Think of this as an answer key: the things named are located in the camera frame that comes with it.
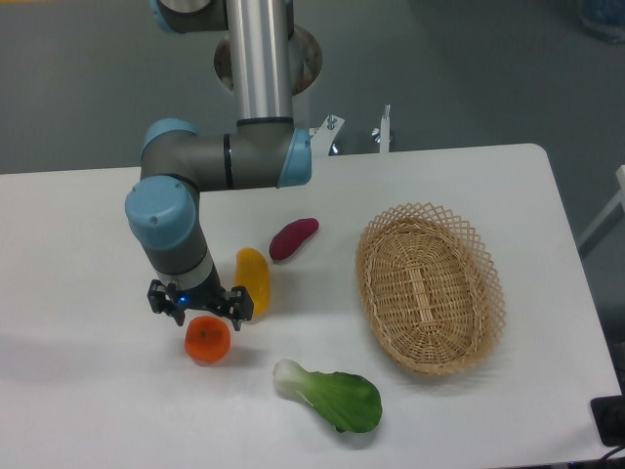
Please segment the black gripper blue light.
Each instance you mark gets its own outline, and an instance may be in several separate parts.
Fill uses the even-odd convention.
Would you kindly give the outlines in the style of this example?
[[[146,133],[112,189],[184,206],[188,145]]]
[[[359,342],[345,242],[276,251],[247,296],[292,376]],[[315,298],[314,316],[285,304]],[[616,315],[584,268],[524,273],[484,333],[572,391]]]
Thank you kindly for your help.
[[[245,286],[229,291],[209,280],[194,288],[183,290],[176,283],[163,283],[153,279],[147,291],[147,300],[155,314],[165,314],[177,326],[183,326],[186,309],[214,311],[220,318],[229,320],[235,331],[253,318],[254,303]]]

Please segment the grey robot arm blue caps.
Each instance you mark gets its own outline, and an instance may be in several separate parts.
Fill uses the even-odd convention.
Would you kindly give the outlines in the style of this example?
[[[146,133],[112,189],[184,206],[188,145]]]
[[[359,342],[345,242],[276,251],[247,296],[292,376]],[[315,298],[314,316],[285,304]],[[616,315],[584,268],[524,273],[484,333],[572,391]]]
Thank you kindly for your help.
[[[289,1],[154,1],[160,27],[229,35],[236,130],[203,137],[187,121],[165,118],[147,130],[141,179],[125,200],[129,227],[156,272],[147,299],[183,324],[189,310],[240,327],[253,301],[225,289],[199,221],[205,192],[301,186],[312,176],[312,144],[295,125],[292,89],[300,72]]]

